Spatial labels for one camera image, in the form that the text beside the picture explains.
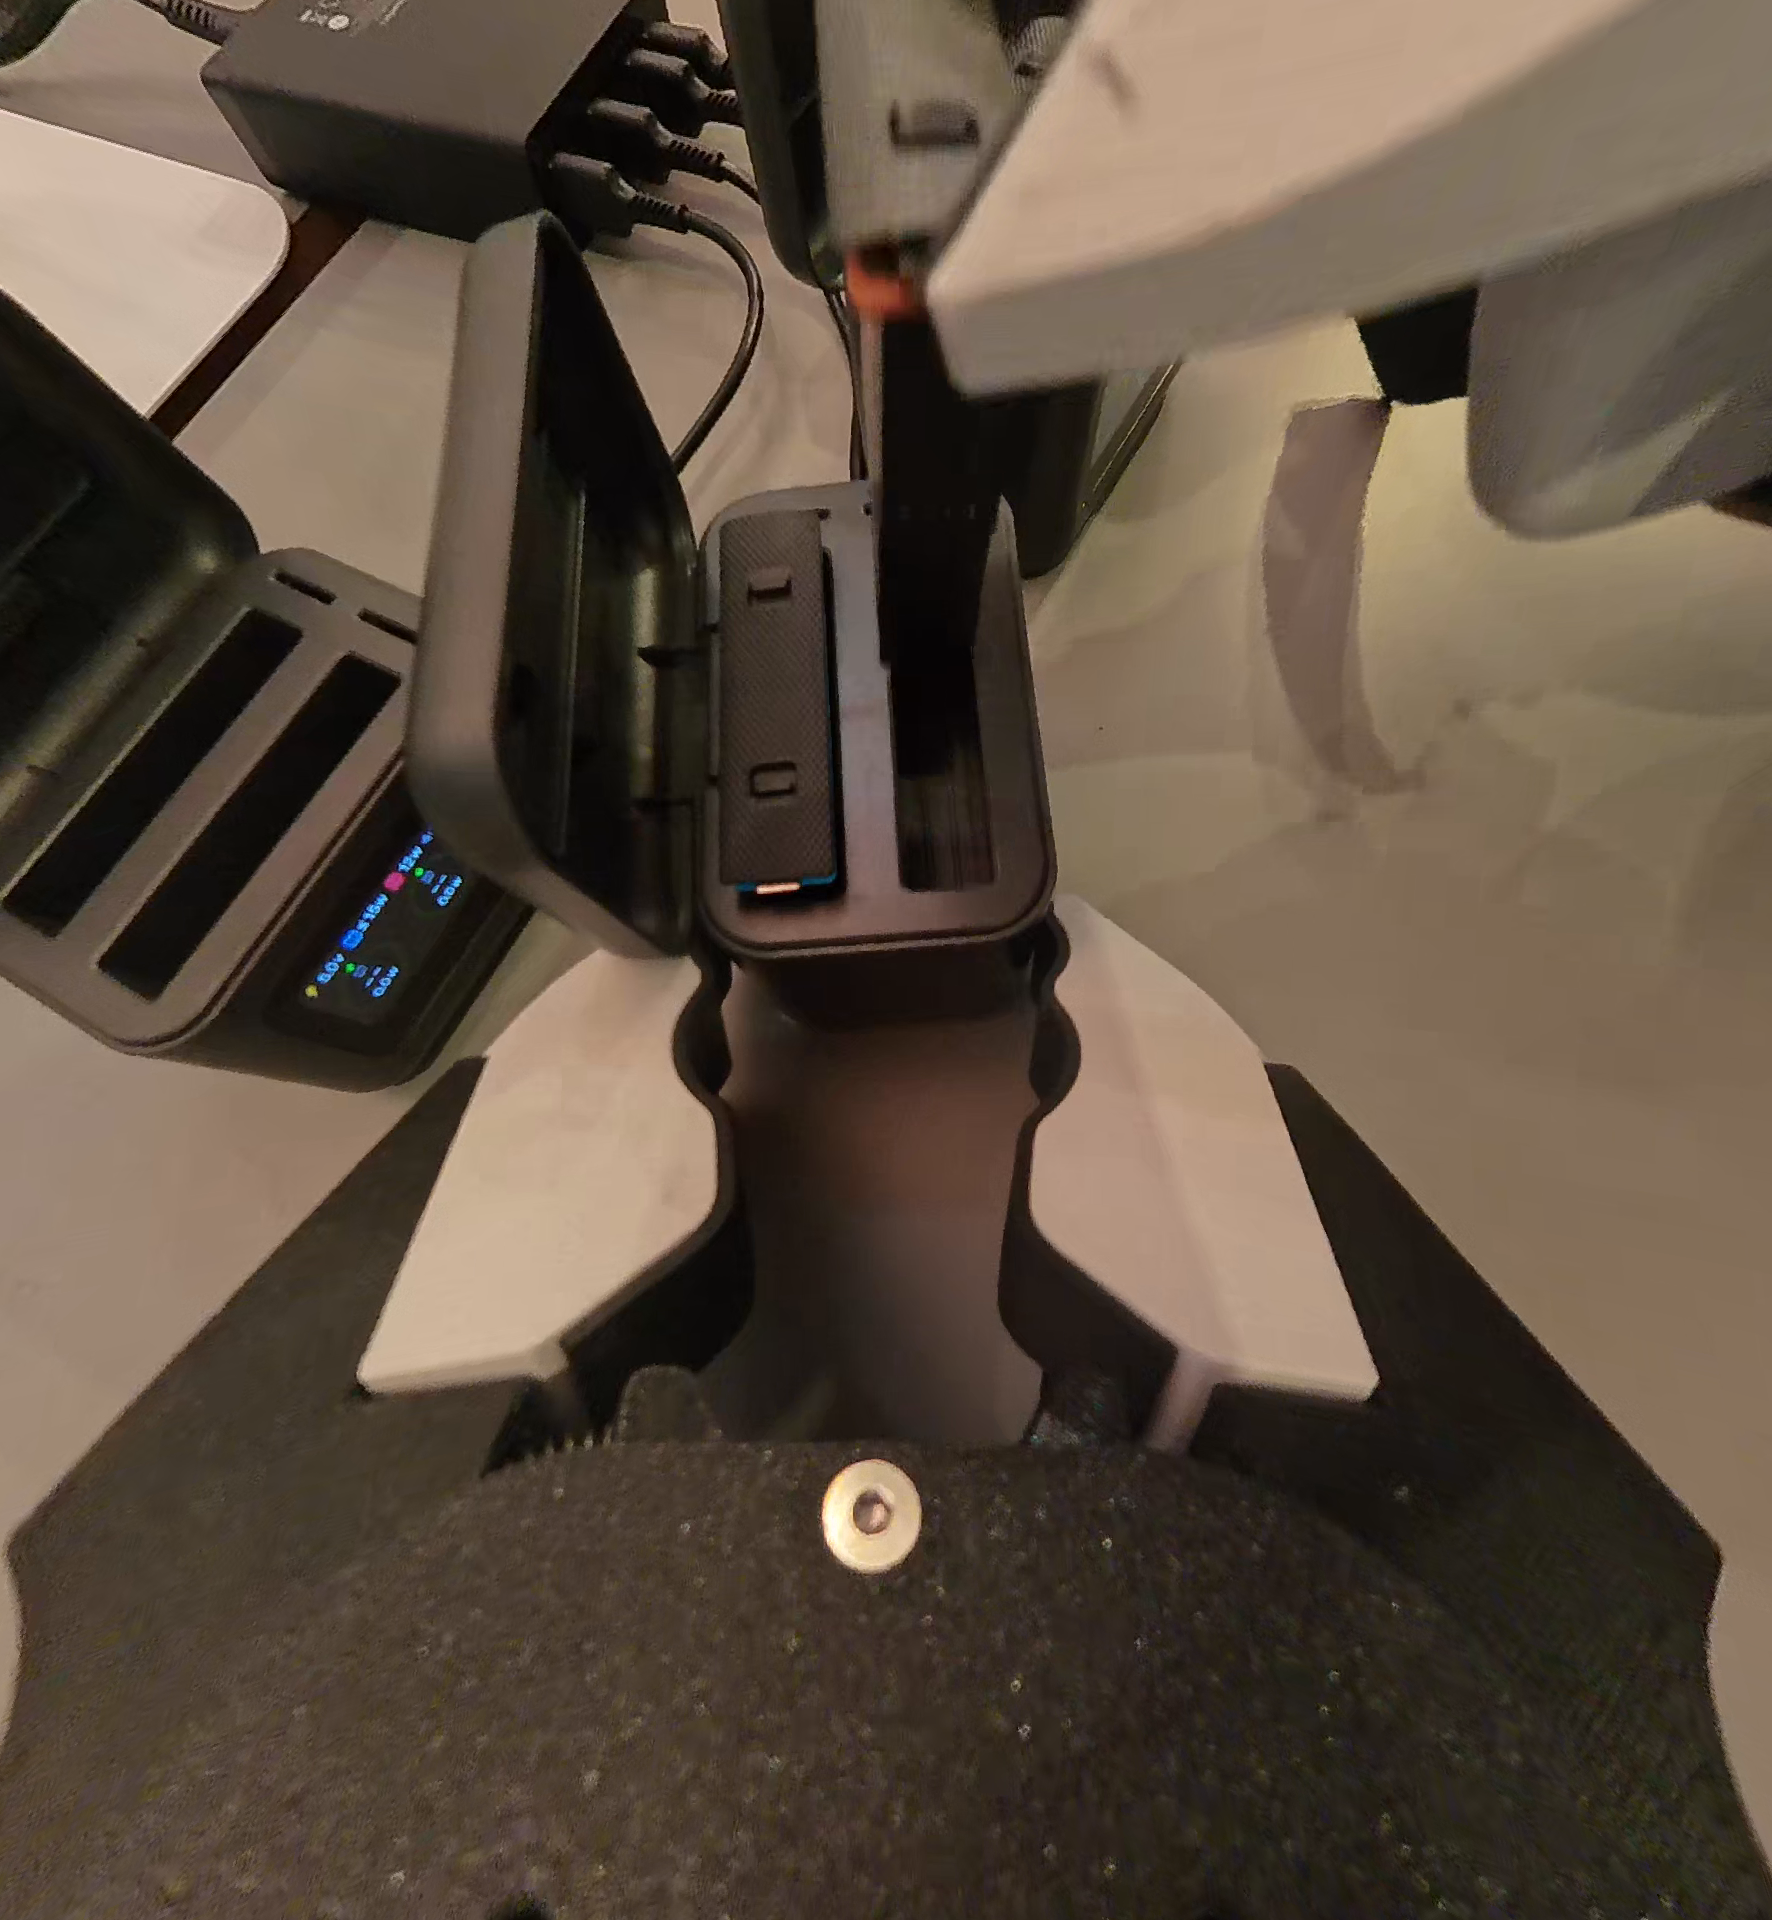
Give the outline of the black usb hub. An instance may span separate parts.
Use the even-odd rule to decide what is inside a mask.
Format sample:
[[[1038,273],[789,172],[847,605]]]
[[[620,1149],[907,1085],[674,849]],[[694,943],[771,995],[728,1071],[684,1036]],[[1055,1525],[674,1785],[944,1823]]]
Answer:
[[[543,205],[599,100],[737,123],[727,49],[667,4],[260,4],[201,82],[281,192],[461,242]]]

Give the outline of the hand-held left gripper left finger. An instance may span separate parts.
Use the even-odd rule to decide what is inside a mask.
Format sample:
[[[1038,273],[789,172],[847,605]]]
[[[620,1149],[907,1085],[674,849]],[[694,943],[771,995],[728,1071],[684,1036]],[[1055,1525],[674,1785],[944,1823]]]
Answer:
[[[738,1204],[730,964],[593,950],[488,1043],[361,1355],[373,1395],[562,1374]]]

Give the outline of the white stand base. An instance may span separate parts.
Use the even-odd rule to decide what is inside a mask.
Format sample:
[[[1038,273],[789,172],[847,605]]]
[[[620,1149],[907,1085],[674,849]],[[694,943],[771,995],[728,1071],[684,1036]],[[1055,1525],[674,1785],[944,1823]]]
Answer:
[[[285,264],[269,190],[0,107],[0,289],[153,414]]]

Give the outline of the blue-edged black battery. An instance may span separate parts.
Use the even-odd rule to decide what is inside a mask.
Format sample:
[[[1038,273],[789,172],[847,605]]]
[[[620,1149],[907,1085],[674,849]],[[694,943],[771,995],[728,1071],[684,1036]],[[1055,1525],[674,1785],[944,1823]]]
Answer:
[[[752,907],[837,898],[847,832],[825,515],[733,518],[714,556],[719,884]]]

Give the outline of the red-edged black battery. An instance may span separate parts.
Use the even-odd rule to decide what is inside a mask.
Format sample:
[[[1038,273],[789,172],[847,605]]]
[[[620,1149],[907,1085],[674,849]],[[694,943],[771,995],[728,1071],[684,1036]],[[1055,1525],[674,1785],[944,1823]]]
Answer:
[[[974,652],[1006,464],[1006,406],[952,380],[922,277],[885,246],[847,256],[878,406],[876,586],[896,764],[954,770],[979,741]]]

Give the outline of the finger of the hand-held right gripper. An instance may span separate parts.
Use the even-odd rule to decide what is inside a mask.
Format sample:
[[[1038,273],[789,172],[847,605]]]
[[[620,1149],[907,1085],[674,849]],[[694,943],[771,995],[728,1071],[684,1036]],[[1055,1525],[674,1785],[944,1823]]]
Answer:
[[[1371,316],[1772,178],[1772,1],[1089,4],[927,283],[971,393]]]
[[[1466,402],[1481,510],[1533,540],[1772,486],[1772,175],[1361,319],[1381,393]]]

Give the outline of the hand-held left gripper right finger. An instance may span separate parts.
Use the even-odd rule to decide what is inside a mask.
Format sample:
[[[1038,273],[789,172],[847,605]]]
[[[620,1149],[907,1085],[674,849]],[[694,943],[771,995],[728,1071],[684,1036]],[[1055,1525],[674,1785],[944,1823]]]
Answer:
[[[1267,1059],[1084,900],[1040,927],[1001,1318],[1044,1378],[1127,1412],[1248,1385],[1365,1404],[1381,1376]]]

